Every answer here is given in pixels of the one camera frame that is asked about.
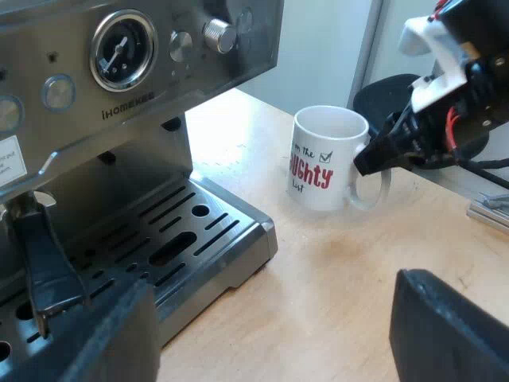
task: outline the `white mug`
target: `white mug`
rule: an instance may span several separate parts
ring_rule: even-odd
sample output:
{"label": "white mug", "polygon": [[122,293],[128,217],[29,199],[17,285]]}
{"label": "white mug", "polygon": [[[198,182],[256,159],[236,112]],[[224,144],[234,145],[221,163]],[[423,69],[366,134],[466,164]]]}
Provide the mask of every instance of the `white mug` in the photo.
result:
{"label": "white mug", "polygon": [[360,210],[373,209],[390,188],[390,170],[382,172],[382,184],[374,201],[362,201],[357,193],[359,171],[353,160],[367,145],[369,123],[342,107],[312,106],[293,121],[288,194],[314,211],[338,211],[348,202]]}

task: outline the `red wire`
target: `red wire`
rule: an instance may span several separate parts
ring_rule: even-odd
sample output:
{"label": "red wire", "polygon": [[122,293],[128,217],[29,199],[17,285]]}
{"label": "red wire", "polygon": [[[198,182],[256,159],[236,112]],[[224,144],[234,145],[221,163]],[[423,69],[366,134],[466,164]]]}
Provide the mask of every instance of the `red wire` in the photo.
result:
{"label": "red wire", "polygon": [[437,3],[437,6],[435,7],[435,13],[433,14],[433,18],[435,20],[438,20],[438,14],[440,13],[441,9],[447,4],[449,0],[439,0]]}
{"label": "red wire", "polygon": [[447,142],[447,147],[450,151],[457,149],[456,139],[454,138],[454,125],[460,119],[460,116],[456,114],[456,110],[454,107],[449,109],[449,113],[447,113],[447,122],[445,124],[445,137]]}

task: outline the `gauge needle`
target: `gauge needle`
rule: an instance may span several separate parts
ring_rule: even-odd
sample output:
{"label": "gauge needle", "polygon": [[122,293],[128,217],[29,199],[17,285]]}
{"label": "gauge needle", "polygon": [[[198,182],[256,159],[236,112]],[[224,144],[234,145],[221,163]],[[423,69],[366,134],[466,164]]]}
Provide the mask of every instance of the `gauge needle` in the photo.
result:
{"label": "gauge needle", "polygon": [[124,46],[127,44],[127,37],[124,37],[122,41],[120,41],[120,44],[115,46],[115,53],[113,53],[113,57],[111,58],[110,62],[107,63],[105,67],[103,67],[103,73],[108,73],[110,70],[110,66],[113,65],[115,62],[115,59],[119,54],[122,54],[122,51],[124,50]]}

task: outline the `pressure gauge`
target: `pressure gauge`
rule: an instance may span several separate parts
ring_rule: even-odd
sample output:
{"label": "pressure gauge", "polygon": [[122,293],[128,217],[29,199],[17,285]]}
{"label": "pressure gauge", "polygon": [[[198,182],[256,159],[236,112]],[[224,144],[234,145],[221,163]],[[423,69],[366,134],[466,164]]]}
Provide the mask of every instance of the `pressure gauge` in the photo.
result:
{"label": "pressure gauge", "polygon": [[99,24],[92,39],[92,75],[109,92],[126,92],[146,78],[156,51],[155,28],[145,14],[114,12]]}

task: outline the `wooden table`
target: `wooden table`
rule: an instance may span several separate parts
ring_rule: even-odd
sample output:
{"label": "wooden table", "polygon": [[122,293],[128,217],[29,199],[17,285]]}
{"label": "wooden table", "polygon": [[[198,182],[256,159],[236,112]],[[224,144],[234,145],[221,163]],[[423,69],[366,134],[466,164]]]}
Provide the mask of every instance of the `wooden table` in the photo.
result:
{"label": "wooden table", "polygon": [[397,381],[388,336],[401,268],[432,271],[509,323],[507,236],[404,170],[374,212],[304,211],[285,191],[292,121],[237,90],[188,113],[195,168],[271,216],[279,252],[165,347],[160,382]]}

